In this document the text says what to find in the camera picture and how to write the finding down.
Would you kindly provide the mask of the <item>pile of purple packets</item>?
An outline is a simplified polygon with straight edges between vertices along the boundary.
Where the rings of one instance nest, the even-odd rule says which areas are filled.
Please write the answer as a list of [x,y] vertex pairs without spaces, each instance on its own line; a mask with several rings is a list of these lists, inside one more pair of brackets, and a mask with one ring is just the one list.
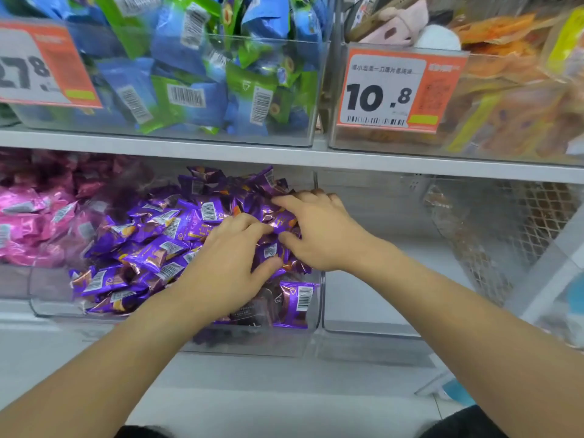
[[[97,222],[77,225],[89,241],[84,265],[69,269],[69,283],[83,314],[129,315],[179,279],[225,218],[247,213],[261,222],[263,213],[279,208],[272,198],[293,192],[271,166],[242,176],[187,169],[176,183],[142,192],[120,215],[98,211]],[[312,277],[310,266],[291,253],[290,268],[280,268],[250,302],[214,324],[311,329],[309,310],[320,287]]]

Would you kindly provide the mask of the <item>person's left forearm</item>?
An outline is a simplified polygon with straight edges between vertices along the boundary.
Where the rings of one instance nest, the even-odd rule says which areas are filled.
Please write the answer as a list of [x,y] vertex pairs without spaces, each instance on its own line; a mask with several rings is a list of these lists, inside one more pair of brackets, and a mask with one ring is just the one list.
[[0,411],[0,438],[113,438],[162,370],[221,309],[217,280],[180,280]]

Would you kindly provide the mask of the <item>metal mesh basket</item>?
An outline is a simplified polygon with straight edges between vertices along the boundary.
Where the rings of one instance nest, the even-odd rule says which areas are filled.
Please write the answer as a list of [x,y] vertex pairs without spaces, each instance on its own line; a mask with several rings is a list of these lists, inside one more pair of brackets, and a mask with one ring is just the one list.
[[576,214],[581,189],[555,182],[437,177],[424,205],[474,290],[502,307]]

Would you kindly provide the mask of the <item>white metal shelf post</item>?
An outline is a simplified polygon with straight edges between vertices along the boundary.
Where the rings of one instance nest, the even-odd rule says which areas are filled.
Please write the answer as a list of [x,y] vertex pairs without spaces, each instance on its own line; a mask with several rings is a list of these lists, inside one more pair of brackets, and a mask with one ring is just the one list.
[[584,210],[579,210],[514,287],[503,308],[534,324],[583,272]]

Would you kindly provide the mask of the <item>orange white price tag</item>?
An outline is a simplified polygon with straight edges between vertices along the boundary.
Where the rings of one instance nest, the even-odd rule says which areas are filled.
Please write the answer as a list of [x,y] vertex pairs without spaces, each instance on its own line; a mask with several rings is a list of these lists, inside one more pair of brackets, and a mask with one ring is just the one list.
[[335,125],[435,134],[470,54],[350,43]]
[[68,29],[0,19],[0,102],[103,107]]

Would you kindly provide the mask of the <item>blue white item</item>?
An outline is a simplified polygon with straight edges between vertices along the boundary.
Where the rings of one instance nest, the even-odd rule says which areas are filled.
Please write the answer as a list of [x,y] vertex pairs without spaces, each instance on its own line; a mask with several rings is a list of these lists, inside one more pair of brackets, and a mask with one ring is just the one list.
[[476,404],[468,391],[455,378],[442,386],[441,391],[439,391],[439,397],[444,400],[456,402],[464,407]]

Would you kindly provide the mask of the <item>purple snack packet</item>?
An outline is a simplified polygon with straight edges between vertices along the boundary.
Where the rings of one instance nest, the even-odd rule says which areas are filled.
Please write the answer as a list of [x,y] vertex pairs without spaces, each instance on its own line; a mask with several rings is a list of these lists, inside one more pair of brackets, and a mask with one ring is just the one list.
[[273,228],[272,235],[290,232],[297,225],[296,216],[283,207],[266,211],[260,221]]
[[271,257],[279,257],[282,260],[282,269],[290,268],[291,251],[279,241],[267,242],[257,245],[252,262],[252,270]]

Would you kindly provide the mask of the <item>person's left hand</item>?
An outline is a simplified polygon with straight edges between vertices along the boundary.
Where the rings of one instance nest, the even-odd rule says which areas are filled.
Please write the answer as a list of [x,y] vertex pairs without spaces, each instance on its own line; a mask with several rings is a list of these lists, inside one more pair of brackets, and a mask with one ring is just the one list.
[[249,275],[257,242],[272,231],[249,214],[228,217],[164,294],[186,310],[185,319],[194,326],[234,313],[258,294],[249,293]]

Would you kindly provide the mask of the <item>person's right forearm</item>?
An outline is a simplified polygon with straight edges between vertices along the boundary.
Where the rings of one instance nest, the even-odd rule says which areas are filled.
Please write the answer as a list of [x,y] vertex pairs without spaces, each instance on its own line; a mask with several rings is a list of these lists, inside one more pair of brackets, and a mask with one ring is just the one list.
[[584,354],[368,235],[349,270],[414,327],[508,438],[584,438]]

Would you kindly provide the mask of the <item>pink plush item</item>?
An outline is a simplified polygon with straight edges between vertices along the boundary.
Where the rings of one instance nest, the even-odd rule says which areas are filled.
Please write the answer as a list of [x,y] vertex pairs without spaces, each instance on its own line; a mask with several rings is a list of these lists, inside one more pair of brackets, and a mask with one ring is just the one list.
[[368,30],[358,43],[408,46],[428,24],[427,0],[416,0],[405,8],[384,7],[372,16]]

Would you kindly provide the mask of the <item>white shelf board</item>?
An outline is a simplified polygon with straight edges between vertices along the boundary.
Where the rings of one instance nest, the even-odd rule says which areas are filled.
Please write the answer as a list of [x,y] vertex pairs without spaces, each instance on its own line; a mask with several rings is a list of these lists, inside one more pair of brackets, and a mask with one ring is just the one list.
[[0,128],[0,147],[584,185],[581,166],[339,151],[324,141],[302,148],[67,133],[16,125]]
[[[24,300],[0,300],[0,410],[99,336],[99,329],[38,318]],[[463,408],[415,395],[432,373],[180,353],[127,422],[161,426],[176,438],[414,438]]]

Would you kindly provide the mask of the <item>white round item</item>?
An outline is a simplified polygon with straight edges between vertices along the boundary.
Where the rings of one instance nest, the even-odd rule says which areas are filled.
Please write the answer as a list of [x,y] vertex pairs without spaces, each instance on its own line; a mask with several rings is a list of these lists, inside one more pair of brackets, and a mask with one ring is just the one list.
[[413,43],[414,48],[423,50],[461,51],[462,45],[458,35],[447,27],[429,24],[420,32]]

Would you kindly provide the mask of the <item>empty clear plastic bin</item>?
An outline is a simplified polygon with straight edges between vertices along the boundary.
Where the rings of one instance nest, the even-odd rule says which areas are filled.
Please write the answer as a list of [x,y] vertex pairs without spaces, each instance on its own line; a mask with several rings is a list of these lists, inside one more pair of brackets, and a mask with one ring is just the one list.
[[[472,288],[425,205],[433,183],[421,174],[322,169],[318,186],[336,193],[371,234],[390,241],[421,264]],[[370,286],[346,272],[325,273],[323,328],[330,332],[418,337],[398,311]]]

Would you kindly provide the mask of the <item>person's right hand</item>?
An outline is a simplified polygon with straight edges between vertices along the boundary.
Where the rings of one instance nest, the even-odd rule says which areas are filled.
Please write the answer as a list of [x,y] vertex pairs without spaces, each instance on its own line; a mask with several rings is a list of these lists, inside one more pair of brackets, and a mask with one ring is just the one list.
[[376,237],[349,215],[335,193],[303,190],[274,197],[272,203],[296,216],[299,238],[319,240],[319,265],[313,268],[324,272],[353,272],[361,259],[376,251]]

